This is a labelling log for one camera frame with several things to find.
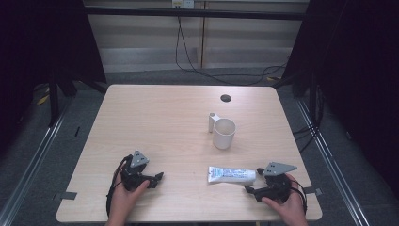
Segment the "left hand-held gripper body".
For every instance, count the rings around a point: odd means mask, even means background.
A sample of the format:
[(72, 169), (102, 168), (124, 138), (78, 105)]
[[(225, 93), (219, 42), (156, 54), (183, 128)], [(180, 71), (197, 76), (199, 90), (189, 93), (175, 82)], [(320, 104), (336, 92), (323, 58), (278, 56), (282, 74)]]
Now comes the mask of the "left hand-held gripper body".
[(141, 173), (149, 162), (150, 160), (139, 150), (127, 156), (120, 173), (121, 181), (127, 190), (132, 191), (141, 185), (143, 181)]

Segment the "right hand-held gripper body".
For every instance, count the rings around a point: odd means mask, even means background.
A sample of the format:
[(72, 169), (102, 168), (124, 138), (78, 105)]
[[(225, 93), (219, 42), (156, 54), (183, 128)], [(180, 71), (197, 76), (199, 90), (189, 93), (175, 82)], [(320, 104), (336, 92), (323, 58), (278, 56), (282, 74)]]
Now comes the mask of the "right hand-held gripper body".
[(285, 202), (291, 190), (291, 181), (286, 173), (293, 170), (296, 170), (296, 166), (270, 162), (262, 175), (267, 187), (257, 188), (258, 190), (254, 194), (255, 199), (260, 202), (263, 197), (267, 197), (271, 200)]

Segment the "black metal stand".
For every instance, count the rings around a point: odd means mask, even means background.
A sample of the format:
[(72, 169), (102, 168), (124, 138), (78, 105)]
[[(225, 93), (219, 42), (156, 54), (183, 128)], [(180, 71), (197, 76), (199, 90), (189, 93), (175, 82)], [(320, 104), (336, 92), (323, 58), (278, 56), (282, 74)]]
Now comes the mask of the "black metal stand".
[(54, 126), (56, 124), (56, 121), (60, 118), (58, 89), (61, 89), (65, 96), (74, 97), (77, 93), (74, 81), (80, 81), (90, 88), (99, 91), (100, 93), (106, 93), (106, 87), (99, 85), (97, 82), (86, 78), (79, 73), (75, 73), (69, 70), (65, 70), (62, 72), (51, 71), (48, 76), (51, 109), (51, 118), (49, 122), (50, 127)]

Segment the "person's left hand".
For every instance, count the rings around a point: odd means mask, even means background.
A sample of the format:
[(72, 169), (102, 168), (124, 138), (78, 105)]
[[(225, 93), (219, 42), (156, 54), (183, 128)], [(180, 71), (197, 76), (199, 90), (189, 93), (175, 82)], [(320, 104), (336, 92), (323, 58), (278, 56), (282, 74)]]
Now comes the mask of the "person's left hand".
[(149, 181), (146, 180), (134, 191), (126, 190), (124, 186), (117, 186), (112, 197), (108, 218), (126, 220), (138, 199), (147, 190), (148, 184)]

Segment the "black horizontal frame bar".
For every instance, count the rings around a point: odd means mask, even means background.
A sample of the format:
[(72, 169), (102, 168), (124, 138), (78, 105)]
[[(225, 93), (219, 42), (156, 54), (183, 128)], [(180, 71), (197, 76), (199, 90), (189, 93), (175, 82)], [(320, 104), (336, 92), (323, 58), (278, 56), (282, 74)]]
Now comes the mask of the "black horizontal frame bar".
[(303, 21), (307, 18), (307, 15), (304, 13), (233, 11), (233, 10), (210, 10), (210, 9), (173, 9), (173, 8), (87, 7), (84, 8), (84, 12), (86, 14), (95, 14), (95, 15), (201, 17), (201, 18), (260, 19), (260, 20), (287, 20), (287, 21)]

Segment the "aluminium floor rail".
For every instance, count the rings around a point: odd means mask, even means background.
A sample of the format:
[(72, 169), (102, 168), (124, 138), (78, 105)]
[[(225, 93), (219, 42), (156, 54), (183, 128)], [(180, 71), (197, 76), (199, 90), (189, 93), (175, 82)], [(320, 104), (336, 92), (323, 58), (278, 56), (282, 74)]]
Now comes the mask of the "aluminium floor rail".
[(19, 167), (22, 174), (18, 177), (18, 184), (14, 187), (12, 193), (5, 201), (5, 204), (0, 211), (0, 226), (10, 226), (12, 221), (15, 219), (34, 178), (40, 170), (40, 166), (46, 154), (50, 150), (50, 147), (56, 138), (70, 105), (71, 103), (67, 102), (62, 107), (60, 113), (56, 113), (56, 119), (46, 127), (45, 134), (40, 138), (40, 143), (35, 146), (35, 152), (29, 159), (29, 162), (25, 167)]
[(353, 190), (350, 188), (349, 184), (344, 178), (343, 173), (334, 158), (334, 155), (332, 154), (323, 137), (323, 134), (319, 129), (316, 128), (315, 123), (311, 120), (311, 113), (306, 103), (302, 100), (299, 100), (297, 101), (297, 105), (305, 123), (307, 124), (307, 128), (311, 132), (312, 139), (322, 155), (325, 164), (327, 165), (328, 171), (330, 172), (331, 177), (343, 198), (343, 202), (345, 203), (345, 206), (348, 209), (356, 226), (372, 226), (366, 217), (363, 208), (359, 204), (359, 201), (356, 198)]

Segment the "white toothpaste tube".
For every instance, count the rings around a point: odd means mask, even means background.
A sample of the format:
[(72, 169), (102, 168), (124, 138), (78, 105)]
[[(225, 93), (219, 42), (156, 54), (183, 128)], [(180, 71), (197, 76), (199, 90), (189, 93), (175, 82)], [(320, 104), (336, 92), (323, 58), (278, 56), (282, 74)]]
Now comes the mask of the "white toothpaste tube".
[(251, 185), (256, 180), (256, 173), (251, 169), (231, 169), (220, 167), (208, 168), (209, 183), (236, 183)]

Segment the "white wall socket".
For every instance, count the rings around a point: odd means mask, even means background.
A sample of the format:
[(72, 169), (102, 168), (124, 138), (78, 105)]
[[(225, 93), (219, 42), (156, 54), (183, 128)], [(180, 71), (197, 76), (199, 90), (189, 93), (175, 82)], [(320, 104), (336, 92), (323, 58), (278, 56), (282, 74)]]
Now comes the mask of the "white wall socket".
[(183, 9), (194, 9), (194, 0), (171, 0), (171, 5), (173, 8), (183, 8)]

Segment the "person's right hand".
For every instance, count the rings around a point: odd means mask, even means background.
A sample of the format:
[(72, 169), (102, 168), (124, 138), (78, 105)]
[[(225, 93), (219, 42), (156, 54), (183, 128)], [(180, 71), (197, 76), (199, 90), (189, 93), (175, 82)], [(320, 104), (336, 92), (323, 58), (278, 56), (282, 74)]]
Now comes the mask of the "person's right hand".
[(293, 188), (287, 201), (279, 203), (267, 197), (263, 197), (262, 202), (276, 211), (283, 222), (305, 221), (306, 214), (303, 208), (303, 201), (300, 194), (296, 192), (298, 189), (296, 179), (290, 174), (288, 174), (287, 177), (290, 179), (291, 187)]

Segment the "yellow floor tape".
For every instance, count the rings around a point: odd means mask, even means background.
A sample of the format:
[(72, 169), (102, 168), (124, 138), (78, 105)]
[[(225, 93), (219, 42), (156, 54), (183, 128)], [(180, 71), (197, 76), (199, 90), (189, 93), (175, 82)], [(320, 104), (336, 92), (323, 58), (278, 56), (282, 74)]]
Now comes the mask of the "yellow floor tape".
[(36, 105), (44, 104), (47, 101), (47, 99), (49, 98), (49, 96), (50, 96), (50, 88), (47, 88), (47, 90), (44, 91), (44, 93), (41, 95), (41, 97), (37, 101)]

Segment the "white cup with handle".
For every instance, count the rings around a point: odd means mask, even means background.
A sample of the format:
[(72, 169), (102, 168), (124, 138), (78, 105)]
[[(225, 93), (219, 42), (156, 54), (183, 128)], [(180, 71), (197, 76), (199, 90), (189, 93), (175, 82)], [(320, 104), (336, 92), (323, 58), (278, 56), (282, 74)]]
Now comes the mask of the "white cup with handle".
[(214, 145), (220, 150), (226, 150), (232, 144), (236, 124), (231, 119), (221, 118), (216, 113), (210, 113), (208, 132), (213, 135)]

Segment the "black curtain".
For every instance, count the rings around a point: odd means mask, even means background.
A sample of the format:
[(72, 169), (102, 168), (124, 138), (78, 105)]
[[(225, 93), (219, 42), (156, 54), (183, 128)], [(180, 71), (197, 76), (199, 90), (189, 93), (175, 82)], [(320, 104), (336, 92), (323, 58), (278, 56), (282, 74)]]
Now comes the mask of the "black curtain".
[(106, 81), (83, 0), (0, 0), (0, 155), (16, 137), (34, 87)]
[(399, 199), (399, 0), (309, 0), (285, 77), (316, 83)]

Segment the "grey tape patch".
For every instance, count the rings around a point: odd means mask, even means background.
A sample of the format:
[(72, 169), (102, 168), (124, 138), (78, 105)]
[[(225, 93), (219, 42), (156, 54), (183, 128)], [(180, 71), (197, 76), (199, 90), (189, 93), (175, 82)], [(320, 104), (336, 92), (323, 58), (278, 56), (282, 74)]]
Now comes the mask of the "grey tape patch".
[(76, 197), (76, 192), (58, 192), (54, 195), (54, 201), (62, 201), (62, 200), (74, 200)]
[(314, 188), (313, 186), (307, 186), (307, 187), (304, 187), (303, 189), (306, 194), (314, 193), (316, 196), (320, 196), (323, 194), (323, 191), (321, 190), (321, 188)]

